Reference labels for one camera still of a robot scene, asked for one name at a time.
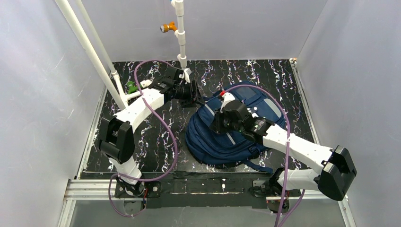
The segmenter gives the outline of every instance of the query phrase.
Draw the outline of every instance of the backpack strap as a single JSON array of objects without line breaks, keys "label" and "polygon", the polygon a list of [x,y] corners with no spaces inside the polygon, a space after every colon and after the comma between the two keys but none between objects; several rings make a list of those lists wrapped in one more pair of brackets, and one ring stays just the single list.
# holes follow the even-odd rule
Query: backpack strap
[{"label": "backpack strap", "polygon": [[242,163],[244,163],[245,165],[249,166],[250,168],[252,168],[252,169],[254,169],[256,171],[266,172],[266,173],[269,173],[269,174],[273,173],[273,169],[272,168],[262,167],[260,165],[257,165],[255,163],[249,161],[248,159],[243,160]]}]

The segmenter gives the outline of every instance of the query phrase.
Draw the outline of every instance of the gray reflective strip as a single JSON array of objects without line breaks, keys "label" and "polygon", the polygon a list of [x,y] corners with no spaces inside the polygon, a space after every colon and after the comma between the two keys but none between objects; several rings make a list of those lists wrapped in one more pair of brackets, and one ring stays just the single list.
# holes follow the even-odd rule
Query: gray reflective strip
[{"label": "gray reflective strip", "polygon": [[270,99],[266,98],[264,99],[264,102],[274,111],[274,113],[278,116],[281,117],[282,113],[279,110],[279,108],[276,106],[276,104],[271,101]]},{"label": "gray reflective strip", "polygon": [[205,107],[210,111],[210,113],[214,116],[214,112],[213,112],[213,110],[207,105],[207,104],[205,104]]},{"label": "gray reflective strip", "polygon": [[227,134],[228,138],[231,140],[231,142],[232,142],[233,144],[235,144],[235,141],[234,141],[234,139],[231,137],[230,133],[227,132],[226,134]]}]

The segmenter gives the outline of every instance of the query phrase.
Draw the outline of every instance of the green valve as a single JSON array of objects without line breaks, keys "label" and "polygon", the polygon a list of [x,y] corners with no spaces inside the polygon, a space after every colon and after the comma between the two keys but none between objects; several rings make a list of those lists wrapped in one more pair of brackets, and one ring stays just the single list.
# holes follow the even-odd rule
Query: green valve
[{"label": "green valve", "polygon": [[127,87],[128,87],[128,94],[132,94],[138,90],[138,87],[135,86],[134,82],[132,81],[127,82]]}]

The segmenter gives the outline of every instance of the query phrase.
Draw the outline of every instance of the orange valve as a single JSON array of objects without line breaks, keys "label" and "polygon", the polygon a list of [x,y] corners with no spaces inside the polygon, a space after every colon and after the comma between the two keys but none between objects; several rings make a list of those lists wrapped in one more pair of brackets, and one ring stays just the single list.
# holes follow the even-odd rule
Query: orange valve
[{"label": "orange valve", "polygon": [[163,33],[166,33],[170,30],[173,30],[174,32],[177,30],[174,21],[170,22],[168,25],[163,24],[162,26],[160,26],[160,31],[162,31]]}]

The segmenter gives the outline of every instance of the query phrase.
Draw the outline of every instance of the pipe fitting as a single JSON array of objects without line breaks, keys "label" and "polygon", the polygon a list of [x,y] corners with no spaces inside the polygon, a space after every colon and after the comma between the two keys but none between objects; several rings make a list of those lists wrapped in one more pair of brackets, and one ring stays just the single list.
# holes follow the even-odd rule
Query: pipe fitting
[{"label": "pipe fitting", "polygon": [[174,21],[170,22],[169,24],[163,24],[162,26],[160,26],[160,31],[162,31],[163,33],[166,33],[170,30],[174,32],[177,30]]}]

